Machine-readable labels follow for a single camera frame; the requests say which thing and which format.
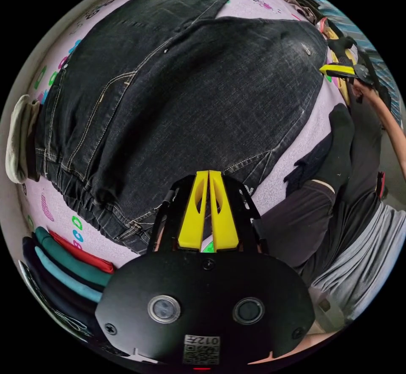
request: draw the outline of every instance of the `qr code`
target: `qr code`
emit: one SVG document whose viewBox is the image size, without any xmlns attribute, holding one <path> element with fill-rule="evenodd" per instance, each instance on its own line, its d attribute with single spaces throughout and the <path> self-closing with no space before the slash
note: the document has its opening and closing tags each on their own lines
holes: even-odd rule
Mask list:
<svg viewBox="0 0 406 374">
<path fill-rule="evenodd" d="M 184 343 L 183 363 L 198 364 L 203 366 L 219 364 L 219 338 L 187 336 Z"/>
</svg>

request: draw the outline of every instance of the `person's arm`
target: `person's arm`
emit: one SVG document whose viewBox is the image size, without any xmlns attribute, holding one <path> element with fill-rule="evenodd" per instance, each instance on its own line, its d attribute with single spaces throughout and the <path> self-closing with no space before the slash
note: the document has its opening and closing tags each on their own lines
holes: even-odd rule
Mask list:
<svg viewBox="0 0 406 374">
<path fill-rule="evenodd" d="M 389 109 L 382 99 L 370 88 L 361 84 L 358 80 L 354 80 L 354 89 L 362 93 L 371 102 L 376 114 L 383 127 L 385 127 L 389 139 L 392 143 L 393 150 L 398 158 L 402 169 L 403 177 L 406 180 L 406 136 L 398 123 L 396 122 Z"/>
<path fill-rule="evenodd" d="M 269 357 L 263 359 L 263 360 L 258 360 L 254 361 L 253 363 L 250 364 L 259 364 L 259 363 L 266 363 L 268 361 L 273 361 L 273 360 L 279 360 L 280 358 L 288 357 L 296 353 L 300 353 L 309 347 L 313 347 L 322 341 L 328 339 L 330 336 L 333 336 L 337 332 L 332 332 L 332 333 L 315 333 L 313 335 L 306 335 L 303 340 L 297 345 L 295 349 L 293 349 L 291 352 L 284 354 L 283 356 L 273 358 L 272 357 L 272 352 L 270 352 Z"/>
</svg>

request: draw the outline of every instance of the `black denim jeans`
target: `black denim jeans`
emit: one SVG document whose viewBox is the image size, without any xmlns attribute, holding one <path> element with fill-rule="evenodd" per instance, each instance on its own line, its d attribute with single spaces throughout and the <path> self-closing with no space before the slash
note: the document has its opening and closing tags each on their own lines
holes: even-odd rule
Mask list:
<svg viewBox="0 0 406 374">
<path fill-rule="evenodd" d="M 185 175 L 215 169 L 254 191 L 320 91 L 327 44 L 310 23 L 216 19 L 227 1 L 125 3 L 84 37 L 44 103 L 37 172 L 136 253 Z"/>
</svg>

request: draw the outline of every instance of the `black sock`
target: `black sock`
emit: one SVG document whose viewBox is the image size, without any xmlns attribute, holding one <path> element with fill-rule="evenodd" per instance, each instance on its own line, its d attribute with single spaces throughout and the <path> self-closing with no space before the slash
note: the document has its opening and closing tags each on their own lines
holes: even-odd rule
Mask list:
<svg viewBox="0 0 406 374">
<path fill-rule="evenodd" d="M 354 123 L 344 104 L 338 104 L 329 115 L 332 143 L 329 154 L 317 171 L 314 180 L 329 184 L 338 192 L 351 173 L 350 149 L 354 137 Z"/>
</svg>

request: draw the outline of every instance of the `yellow handle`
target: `yellow handle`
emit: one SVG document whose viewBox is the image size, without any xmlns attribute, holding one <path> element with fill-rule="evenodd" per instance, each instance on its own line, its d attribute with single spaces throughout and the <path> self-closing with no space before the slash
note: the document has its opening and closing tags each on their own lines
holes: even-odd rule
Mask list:
<svg viewBox="0 0 406 374">
<path fill-rule="evenodd" d="M 187 204 L 181 232 L 178 237 L 180 248 L 200 251 L 203 240 L 204 217 L 206 214 L 208 171 L 198 171 Z"/>
<path fill-rule="evenodd" d="M 355 75 L 354 68 L 351 66 L 337 65 L 337 64 L 325 64 L 319 70 L 322 74 L 328 75 L 327 71 L 337 71 L 339 73 L 345 73 L 348 75 Z"/>
<path fill-rule="evenodd" d="M 221 172 L 209 171 L 209 178 L 214 252 L 236 249 L 239 240 Z"/>
</svg>

